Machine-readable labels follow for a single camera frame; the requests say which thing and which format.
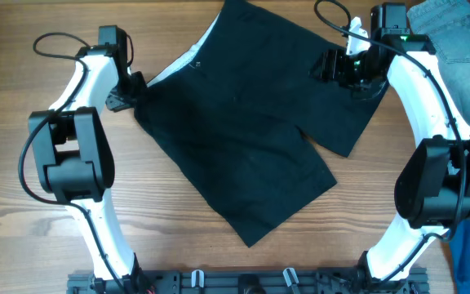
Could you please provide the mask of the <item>black shorts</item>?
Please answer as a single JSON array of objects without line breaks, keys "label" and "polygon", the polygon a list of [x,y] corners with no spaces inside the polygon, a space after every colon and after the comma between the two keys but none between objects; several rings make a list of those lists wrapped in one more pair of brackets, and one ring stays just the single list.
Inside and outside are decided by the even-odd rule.
[{"label": "black shorts", "polygon": [[135,105],[139,125],[247,246],[335,185],[316,146],[348,156],[387,91],[376,82],[360,97],[312,78],[332,48],[230,0]]}]

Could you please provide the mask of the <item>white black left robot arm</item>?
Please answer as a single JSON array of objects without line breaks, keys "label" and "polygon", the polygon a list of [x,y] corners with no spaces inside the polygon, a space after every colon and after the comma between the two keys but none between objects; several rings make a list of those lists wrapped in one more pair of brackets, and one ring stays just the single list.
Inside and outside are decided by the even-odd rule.
[{"label": "white black left robot arm", "polygon": [[97,284],[120,287],[136,278],[139,266],[113,206],[115,166],[100,121],[115,92],[128,93],[144,82],[131,75],[126,49],[105,43],[81,47],[75,70],[49,109],[29,116],[29,138],[43,190],[72,215],[93,261]]}]

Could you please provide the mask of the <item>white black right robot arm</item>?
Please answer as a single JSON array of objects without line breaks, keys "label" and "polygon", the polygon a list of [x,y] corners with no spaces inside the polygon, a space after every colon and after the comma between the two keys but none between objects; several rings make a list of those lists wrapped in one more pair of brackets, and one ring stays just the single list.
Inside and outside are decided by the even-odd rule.
[{"label": "white black right robot arm", "polygon": [[361,49],[328,49],[311,77],[351,90],[365,100],[374,82],[390,85],[409,119],[416,149],[394,188],[397,214],[383,237],[361,258],[355,283],[388,289],[434,240],[450,241],[470,218],[470,126],[457,110],[425,35],[386,34],[379,41],[354,33]]}]

